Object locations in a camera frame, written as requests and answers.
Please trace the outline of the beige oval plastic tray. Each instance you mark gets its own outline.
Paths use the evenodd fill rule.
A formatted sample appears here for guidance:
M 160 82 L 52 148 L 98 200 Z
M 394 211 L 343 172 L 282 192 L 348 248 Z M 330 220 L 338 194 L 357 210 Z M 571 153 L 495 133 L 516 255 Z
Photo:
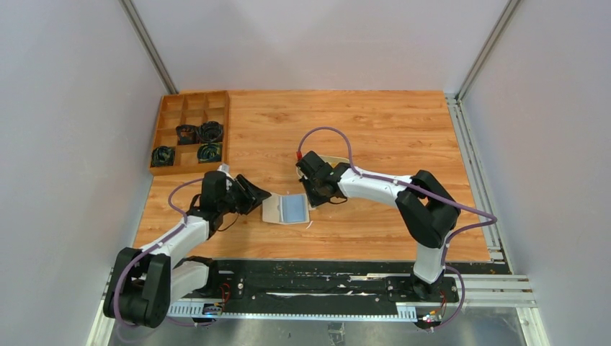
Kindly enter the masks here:
M 345 157 L 320 155 L 319 158 L 332 169 L 338 164 L 349 164 L 349 159 Z M 305 176 L 305 172 L 300 167 L 296 167 L 296 174 L 300 179 Z

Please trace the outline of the beige leather card holder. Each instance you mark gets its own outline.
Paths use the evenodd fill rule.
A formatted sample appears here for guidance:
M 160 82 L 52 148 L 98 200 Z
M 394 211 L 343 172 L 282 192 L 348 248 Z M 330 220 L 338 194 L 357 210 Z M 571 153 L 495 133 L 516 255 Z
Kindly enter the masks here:
M 262 203 L 262 221 L 279 225 L 309 223 L 309 204 L 306 194 L 272 193 Z

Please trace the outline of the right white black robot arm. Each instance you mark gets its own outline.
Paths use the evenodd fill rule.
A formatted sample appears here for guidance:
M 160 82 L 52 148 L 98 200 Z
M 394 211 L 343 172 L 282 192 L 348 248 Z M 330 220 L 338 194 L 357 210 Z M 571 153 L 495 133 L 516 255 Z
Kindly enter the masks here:
M 313 207 L 360 198 L 394 207 L 416 241 L 414 281 L 434 285 L 445 271 L 445 242 L 460 215 L 447 190 L 428 171 L 414 176 L 356 172 L 349 163 L 331 164 L 313 151 L 297 153 L 296 167 Z

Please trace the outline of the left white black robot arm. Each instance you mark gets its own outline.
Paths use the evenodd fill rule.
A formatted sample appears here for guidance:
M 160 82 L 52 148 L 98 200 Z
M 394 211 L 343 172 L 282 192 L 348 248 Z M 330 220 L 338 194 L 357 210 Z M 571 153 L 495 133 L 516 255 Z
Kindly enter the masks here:
M 124 327 L 157 328 L 171 305 L 190 293 L 230 297 L 220 281 L 218 263 L 189 256 L 197 245 L 222 231 L 227 214 L 247 215 L 271 197 L 243 175 L 223 170 L 206 172 L 196 181 L 201 191 L 188 210 L 169 201 L 180 214 L 176 226 L 140 248 L 125 247 L 116 256 L 103 313 Z

